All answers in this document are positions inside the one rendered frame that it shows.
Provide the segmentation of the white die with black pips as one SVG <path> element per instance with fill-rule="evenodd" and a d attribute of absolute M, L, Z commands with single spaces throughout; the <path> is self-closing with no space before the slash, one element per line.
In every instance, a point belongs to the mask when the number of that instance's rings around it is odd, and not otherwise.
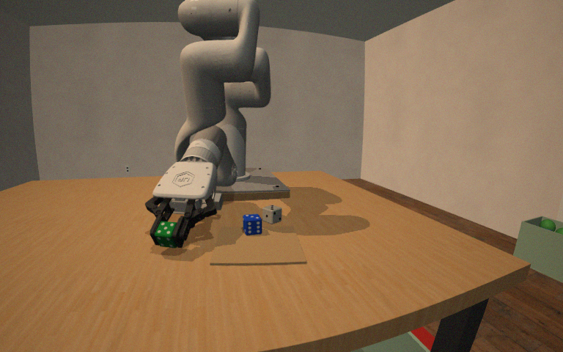
<path fill-rule="evenodd" d="M 269 224 L 280 222 L 282 220 L 282 208 L 275 205 L 263 207 L 262 220 Z"/>

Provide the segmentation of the blue die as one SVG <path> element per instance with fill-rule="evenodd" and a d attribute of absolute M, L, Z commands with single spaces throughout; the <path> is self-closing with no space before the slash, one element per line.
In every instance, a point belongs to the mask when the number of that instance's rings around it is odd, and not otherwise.
<path fill-rule="evenodd" d="M 262 219 L 258 214 L 243 215 L 243 230 L 246 235 L 262 234 Z"/>

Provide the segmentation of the tan flat mat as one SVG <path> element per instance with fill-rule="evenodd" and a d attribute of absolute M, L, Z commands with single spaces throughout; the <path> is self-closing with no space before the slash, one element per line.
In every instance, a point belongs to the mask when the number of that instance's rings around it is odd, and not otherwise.
<path fill-rule="evenodd" d="M 262 227 L 246 235 L 243 227 L 221 227 L 210 265 L 306 264 L 294 226 Z"/>

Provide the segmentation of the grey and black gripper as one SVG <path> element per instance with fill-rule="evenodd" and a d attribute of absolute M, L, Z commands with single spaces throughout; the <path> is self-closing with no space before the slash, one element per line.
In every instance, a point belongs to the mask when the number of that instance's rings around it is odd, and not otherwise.
<path fill-rule="evenodd" d="M 184 214 L 178 219 L 172 233 L 178 248 L 183 247 L 190 229 L 197 222 L 216 215 L 216 185 L 217 168 L 202 156 L 187 155 L 173 164 L 155 187 L 153 198 L 145 203 L 147 210 L 156 217 L 150 229 L 155 245 L 159 246 L 155 237 L 158 225 L 161 221 L 168 221 L 173 213 Z"/>

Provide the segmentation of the green die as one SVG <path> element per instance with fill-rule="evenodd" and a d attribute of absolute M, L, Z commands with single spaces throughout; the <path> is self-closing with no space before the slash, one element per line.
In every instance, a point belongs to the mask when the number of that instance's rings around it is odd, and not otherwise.
<path fill-rule="evenodd" d="M 161 221 L 155 232 L 155 237 L 162 247 L 177 248 L 176 243 L 172 237 L 172 233 L 176 227 L 177 222 Z"/>

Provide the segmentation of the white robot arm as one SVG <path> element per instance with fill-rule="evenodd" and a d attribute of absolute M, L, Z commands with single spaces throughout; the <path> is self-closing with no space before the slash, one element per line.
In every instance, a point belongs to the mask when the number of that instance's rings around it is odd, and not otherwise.
<path fill-rule="evenodd" d="M 217 168 L 217 186 L 248 180 L 246 119 L 239 108 L 263 108 L 271 99 L 268 54 L 257 47 L 258 3 L 185 0 L 178 18 L 187 32 L 208 37 L 180 54 L 187 120 L 177 135 L 175 160 L 206 158 Z"/>

